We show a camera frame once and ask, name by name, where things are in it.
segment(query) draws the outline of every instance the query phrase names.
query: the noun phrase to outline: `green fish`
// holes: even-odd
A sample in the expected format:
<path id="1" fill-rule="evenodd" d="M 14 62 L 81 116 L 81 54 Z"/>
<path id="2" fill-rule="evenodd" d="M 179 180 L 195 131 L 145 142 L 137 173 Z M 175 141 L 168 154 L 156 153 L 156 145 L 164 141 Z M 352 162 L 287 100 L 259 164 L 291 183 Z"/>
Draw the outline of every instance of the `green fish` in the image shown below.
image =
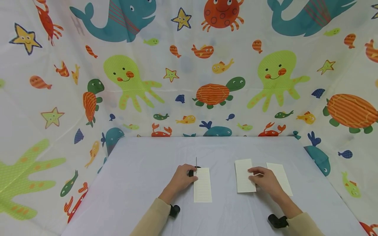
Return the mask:
<path id="1" fill-rule="evenodd" d="M 123 126 L 124 126 L 125 128 L 130 129 L 130 130 L 138 130 L 138 129 L 139 129 L 139 125 L 133 125 L 133 124 L 125 125 L 125 124 L 123 124 Z"/>
<path id="2" fill-rule="evenodd" d="M 150 39 L 148 41 L 143 40 L 143 43 L 148 44 L 150 46 L 155 46 L 155 45 L 157 45 L 159 43 L 159 40 L 157 38 L 152 38 L 152 39 Z"/>
<path id="3" fill-rule="evenodd" d="M 277 119 L 282 119 L 282 118 L 290 116 L 293 113 L 294 113 L 294 110 L 292 110 L 289 114 L 286 114 L 284 111 L 278 112 L 274 117 L 277 118 Z"/>
<path id="4" fill-rule="evenodd" d="M 331 37 L 331 36 L 337 35 L 339 32 L 340 32 L 340 28 L 334 28 L 333 30 L 326 31 L 324 35 Z"/>
<path id="5" fill-rule="evenodd" d="M 169 117 L 168 113 L 165 115 L 165 116 L 162 116 L 160 113 L 159 114 L 155 114 L 153 116 L 155 118 L 155 120 L 165 120 Z"/>
<path id="6" fill-rule="evenodd" d="M 60 196 L 61 197 L 64 197 L 67 195 L 67 193 L 71 190 L 73 184 L 75 183 L 77 177 L 79 176 L 79 172 L 77 170 L 75 170 L 75 175 L 73 176 L 72 179 L 70 179 L 69 181 L 66 182 L 66 185 L 64 185 L 64 187 L 62 188 L 61 192 L 60 192 Z"/>
<path id="7" fill-rule="evenodd" d="M 360 198 L 361 193 L 357 187 L 357 184 L 353 181 L 348 180 L 348 173 L 347 172 L 341 172 L 342 173 L 342 182 L 344 184 L 345 189 L 348 191 L 348 193 L 352 197 Z"/>
<path id="8" fill-rule="evenodd" d="M 244 131 L 249 131 L 249 130 L 253 129 L 252 125 L 241 125 L 240 123 L 238 123 L 237 126 Z"/>

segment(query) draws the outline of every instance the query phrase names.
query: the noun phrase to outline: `green turtle head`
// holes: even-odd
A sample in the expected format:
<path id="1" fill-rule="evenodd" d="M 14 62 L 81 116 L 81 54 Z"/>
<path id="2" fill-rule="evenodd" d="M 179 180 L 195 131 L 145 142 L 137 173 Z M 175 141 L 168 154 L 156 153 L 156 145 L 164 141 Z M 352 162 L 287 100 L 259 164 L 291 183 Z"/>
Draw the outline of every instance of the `green turtle head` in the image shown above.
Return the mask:
<path id="1" fill-rule="evenodd" d="M 226 84 L 226 87 L 230 90 L 230 92 L 232 92 L 242 89 L 244 85 L 245 79 L 243 77 L 235 77 Z"/>
<path id="2" fill-rule="evenodd" d="M 92 79 L 88 82 L 88 92 L 92 92 L 94 94 L 97 94 L 101 91 L 104 91 L 104 85 L 99 79 Z"/>
<path id="3" fill-rule="evenodd" d="M 257 74 L 263 84 L 273 83 L 285 74 L 290 77 L 296 63 L 297 57 L 292 51 L 277 51 L 262 59 Z"/>

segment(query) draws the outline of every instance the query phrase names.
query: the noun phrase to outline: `yellow fish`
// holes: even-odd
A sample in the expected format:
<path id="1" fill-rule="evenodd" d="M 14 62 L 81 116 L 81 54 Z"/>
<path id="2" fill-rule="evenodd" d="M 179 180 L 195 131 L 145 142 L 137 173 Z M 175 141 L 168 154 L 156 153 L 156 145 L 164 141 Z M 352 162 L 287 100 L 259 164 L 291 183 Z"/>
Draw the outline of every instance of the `yellow fish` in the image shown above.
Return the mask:
<path id="1" fill-rule="evenodd" d="M 95 141 L 94 144 L 93 144 L 93 146 L 92 146 L 92 149 L 89 151 L 89 153 L 91 154 L 91 160 L 84 167 L 88 168 L 88 166 L 90 164 L 92 164 L 92 162 L 96 158 L 96 155 L 98 153 L 99 148 L 100 148 L 100 142 L 99 141 Z"/>
<path id="2" fill-rule="evenodd" d="M 226 70 L 228 70 L 228 68 L 230 68 L 230 66 L 234 63 L 234 59 L 232 58 L 230 63 L 228 63 L 227 65 L 225 65 L 223 62 L 219 62 L 217 64 L 214 64 L 213 65 L 213 72 L 215 74 L 220 74 L 220 73 L 223 73 L 225 72 Z"/>
<path id="3" fill-rule="evenodd" d="M 193 115 L 184 116 L 182 120 L 176 120 L 176 124 L 193 124 L 195 122 L 195 117 Z"/>
<path id="4" fill-rule="evenodd" d="M 304 120 L 307 124 L 312 125 L 316 118 L 313 114 L 311 114 L 309 111 L 306 112 L 303 116 L 297 116 L 297 120 Z"/>

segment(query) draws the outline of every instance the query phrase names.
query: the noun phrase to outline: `hand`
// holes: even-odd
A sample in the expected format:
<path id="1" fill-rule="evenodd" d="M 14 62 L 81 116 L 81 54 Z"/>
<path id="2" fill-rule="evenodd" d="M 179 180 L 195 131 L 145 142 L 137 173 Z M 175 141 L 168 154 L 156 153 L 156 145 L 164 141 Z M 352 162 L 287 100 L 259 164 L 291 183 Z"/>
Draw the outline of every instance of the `hand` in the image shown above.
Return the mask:
<path id="1" fill-rule="evenodd" d="M 159 196 L 159 198 L 163 200 L 166 204 L 170 204 L 170 202 L 178 192 L 186 189 L 189 186 L 189 184 L 198 180 L 197 176 L 189 177 L 187 175 L 187 172 L 189 170 L 195 171 L 196 168 L 188 164 L 179 165 L 177 167 L 177 170 L 173 175 L 171 181 Z"/>

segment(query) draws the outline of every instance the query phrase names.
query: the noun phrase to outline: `person's right hand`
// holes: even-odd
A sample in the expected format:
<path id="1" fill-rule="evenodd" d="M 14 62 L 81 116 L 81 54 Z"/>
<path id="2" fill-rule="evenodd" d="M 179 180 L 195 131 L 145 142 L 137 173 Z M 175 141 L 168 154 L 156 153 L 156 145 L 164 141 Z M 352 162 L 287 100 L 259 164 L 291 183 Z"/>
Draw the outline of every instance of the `person's right hand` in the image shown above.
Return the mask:
<path id="1" fill-rule="evenodd" d="M 264 167 L 253 167 L 248 169 L 248 172 L 254 174 L 254 176 L 249 176 L 248 178 L 267 192 L 276 203 L 288 197 L 273 171 Z"/>

